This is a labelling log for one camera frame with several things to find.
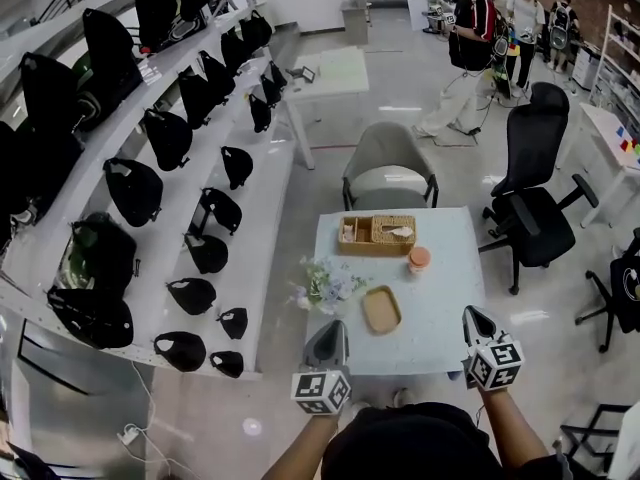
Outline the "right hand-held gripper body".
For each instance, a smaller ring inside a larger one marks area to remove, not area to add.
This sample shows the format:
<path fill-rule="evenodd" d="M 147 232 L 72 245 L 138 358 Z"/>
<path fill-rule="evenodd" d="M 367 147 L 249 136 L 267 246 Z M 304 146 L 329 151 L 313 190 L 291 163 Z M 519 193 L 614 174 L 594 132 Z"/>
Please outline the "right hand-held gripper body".
<path fill-rule="evenodd" d="M 497 325 L 494 339 L 478 338 L 471 329 L 473 345 L 463 361 L 466 385 L 491 392 L 510 387 L 524 365 L 524 354 L 518 340 Z"/>

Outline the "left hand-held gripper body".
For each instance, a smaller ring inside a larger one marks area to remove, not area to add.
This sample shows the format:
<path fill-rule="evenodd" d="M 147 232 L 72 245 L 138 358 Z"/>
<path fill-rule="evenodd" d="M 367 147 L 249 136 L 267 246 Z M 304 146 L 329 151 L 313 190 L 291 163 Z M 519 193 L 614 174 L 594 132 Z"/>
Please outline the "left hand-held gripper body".
<path fill-rule="evenodd" d="M 337 415 L 351 393 L 348 368 L 337 363 L 304 363 L 291 381 L 291 399 L 309 415 Z"/>

